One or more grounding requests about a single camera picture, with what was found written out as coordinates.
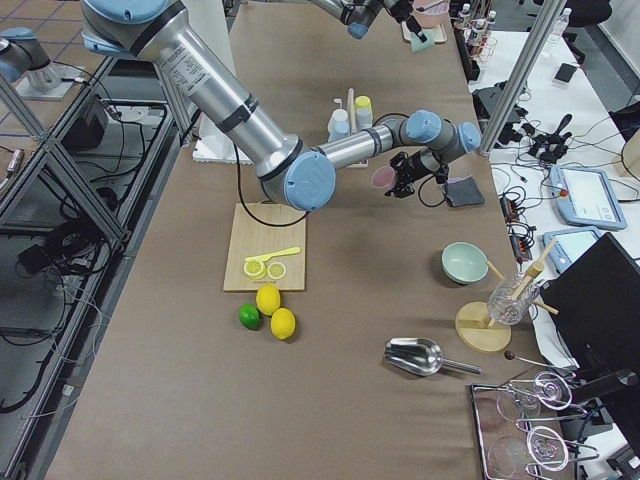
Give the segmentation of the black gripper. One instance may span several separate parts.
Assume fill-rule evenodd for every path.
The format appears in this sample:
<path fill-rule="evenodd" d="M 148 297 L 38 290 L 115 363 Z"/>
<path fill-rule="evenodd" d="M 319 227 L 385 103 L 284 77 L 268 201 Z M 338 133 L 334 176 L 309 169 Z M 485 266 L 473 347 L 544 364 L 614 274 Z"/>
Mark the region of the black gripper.
<path fill-rule="evenodd" d="M 397 180 L 394 187 L 384 192 L 387 197 L 406 198 L 414 194 L 414 183 L 432 176 L 436 183 L 443 184 L 443 165 L 426 150 L 408 155 L 400 152 L 389 161 L 389 166 L 396 170 Z"/>
<path fill-rule="evenodd" d="M 426 43 L 429 38 L 423 32 L 421 25 L 412 15 L 413 13 L 413 0 L 383 0 L 382 4 L 387 13 L 397 22 L 405 22 L 409 32 L 411 33 L 411 39 L 419 41 L 420 43 Z"/>

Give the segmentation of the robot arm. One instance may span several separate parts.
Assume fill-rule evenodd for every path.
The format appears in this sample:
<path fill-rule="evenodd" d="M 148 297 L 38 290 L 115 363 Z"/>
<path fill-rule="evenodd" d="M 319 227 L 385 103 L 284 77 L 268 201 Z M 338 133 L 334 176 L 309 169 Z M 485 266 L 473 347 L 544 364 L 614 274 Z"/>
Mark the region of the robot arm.
<path fill-rule="evenodd" d="M 88 50 L 154 63 L 254 163 L 267 197 L 300 211 L 324 206 L 336 173 L 401 146 L 418 146 L 426 173 L 475 150 L 481 142 L 470 122 L 458 125 L 428 110 L 387 120 L 344 139 L 308 148 L 283 132 L 190 26 L 180 1 L 84 1 Z"/>
<path fill-rule="evenodd" d="M 404 22 L 409 31 L 422 41 L 427 36 L 413 17 L 413 2 L 408 0 L 310 0 L 310 2 L 338 19 L 355 39 L 362 39 L 378 14 L 385 10 L 398 24 Z"/>

